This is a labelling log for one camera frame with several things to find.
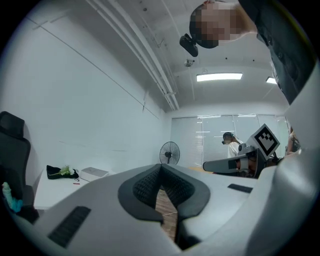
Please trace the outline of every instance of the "fluorescent light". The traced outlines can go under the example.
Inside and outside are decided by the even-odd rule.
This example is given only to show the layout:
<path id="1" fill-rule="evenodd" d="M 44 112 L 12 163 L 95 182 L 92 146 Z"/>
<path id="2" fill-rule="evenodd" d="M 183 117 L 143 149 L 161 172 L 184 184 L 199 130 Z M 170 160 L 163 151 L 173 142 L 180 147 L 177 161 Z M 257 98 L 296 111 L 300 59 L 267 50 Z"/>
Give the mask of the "fluorescent light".
<path id="1" fill-rule="evenodd" d="M 197 74 L 196 81 L 211 81 L 211 80 L 240 80 L 242 73 L 212 73 L 212 74 Z"/>
<path id="2" fill-rule="evenodd" d="M 270 84 L 277 84 L 276 79 L 270 76 L 267 78 L 266 82 Z"/>
<path id="3" fill-rule="evenodd" d="M 256 116 L 256 114 L 240 114 L 238 118 L 255 118 Z"/>
<path id="4" fill-rule="evenodd" d="M 220 118 L 221 115 L 199 115 L 198 119 L 204 119 L 204 118 Z"/>

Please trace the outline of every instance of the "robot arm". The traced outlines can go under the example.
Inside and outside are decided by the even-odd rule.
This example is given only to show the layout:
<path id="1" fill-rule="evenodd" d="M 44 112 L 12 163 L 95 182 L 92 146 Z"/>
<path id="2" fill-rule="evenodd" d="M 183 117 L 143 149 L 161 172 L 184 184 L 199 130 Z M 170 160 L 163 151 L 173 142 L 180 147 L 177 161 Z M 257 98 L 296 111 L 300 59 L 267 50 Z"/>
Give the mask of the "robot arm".
<path id="1" fill-rule="evenodd" d="M 238 176 L 239 172 L 248 173 L 249 158 L 254 158 L 257 163 L 253 177 L 258 178 L 268 159 L 275 153 L 279 145 L 280 142 L 276 136 L 264 124 L 250 136 L 246 143 L 239 145 L 238 156 L 206 161 L 203 163 L 203 169 L 207 172 Z M 237 161 L 240 161 L 240 169 L 237 169 Z"/>

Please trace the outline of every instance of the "black fan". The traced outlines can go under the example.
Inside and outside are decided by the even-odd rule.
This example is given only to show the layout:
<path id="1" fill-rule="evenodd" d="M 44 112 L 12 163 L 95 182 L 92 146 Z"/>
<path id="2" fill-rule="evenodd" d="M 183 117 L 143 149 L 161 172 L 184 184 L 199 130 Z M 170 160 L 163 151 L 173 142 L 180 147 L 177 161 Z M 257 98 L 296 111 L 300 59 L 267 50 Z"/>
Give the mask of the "black fan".
<path id="1" fill-rule="evenodd" d="M 180 149 L 176 143 L 169 141 L 165 143 L 160 150 L 161 164 L 176 165 L 180 159 Z"/>

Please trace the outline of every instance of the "floor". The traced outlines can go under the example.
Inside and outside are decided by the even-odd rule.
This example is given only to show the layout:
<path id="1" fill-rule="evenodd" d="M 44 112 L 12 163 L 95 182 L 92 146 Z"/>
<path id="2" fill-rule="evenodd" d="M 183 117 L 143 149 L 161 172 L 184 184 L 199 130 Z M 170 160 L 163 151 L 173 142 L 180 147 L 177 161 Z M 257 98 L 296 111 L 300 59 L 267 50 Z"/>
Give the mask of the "floor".
<path id="1" fill-rule="evenodd" d="M 173 206 L 164 190 L 159 190 L 156 198 L 155 210 L 162 214 L 162 228 L 166 234 L 174 241 L 177 228 L 177 209 Z"/>

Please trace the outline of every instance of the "black fisheye border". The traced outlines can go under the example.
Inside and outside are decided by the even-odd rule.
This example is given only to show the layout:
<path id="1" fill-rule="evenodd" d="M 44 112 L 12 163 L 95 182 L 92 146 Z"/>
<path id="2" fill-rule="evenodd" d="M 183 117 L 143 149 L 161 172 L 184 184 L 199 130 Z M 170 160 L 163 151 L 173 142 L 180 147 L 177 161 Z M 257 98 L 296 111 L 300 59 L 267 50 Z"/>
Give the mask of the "black fisheye border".
<path id="1" fill-rule="evenodd" d="M 27 1 L 7 1 L 3 6 L 0 15 L 1 21 L 1 38 L 0 38 L 0 51 L 1 55 L 3 49 L 13 32 L 24 19 L 24 17 L 31 11 L 38 3 L 38 0 Z M 319 58 L 319 27 L 317 26 L 319 9 L 316 2 L 313 1 L 292 1 L 292 0 L 279 0 L 289 10 L 289 12 L 299 22 L 304 29 L 309 40 L 311 41 L 315 52 Z M 305 220 L 298 232 L 290 239 L 290 241 L 278 252 L 277 255 L 295 255 L 303 252 L 304 255 L 313 254 L 317 252 L 318 247 L 318 227 L 319 227 L 319 196 L 309 213 L 308 218 Z M 20 231 L 11 218 L 3 200 L 0 200 L 0 213 L 1 213 L 1 226 L 2 226 L 2 251 L 13 253 L 14 251 L 24 250 L 29 254 L 43 255 L 43 253 L 35 247 L 35 245 Z"/>

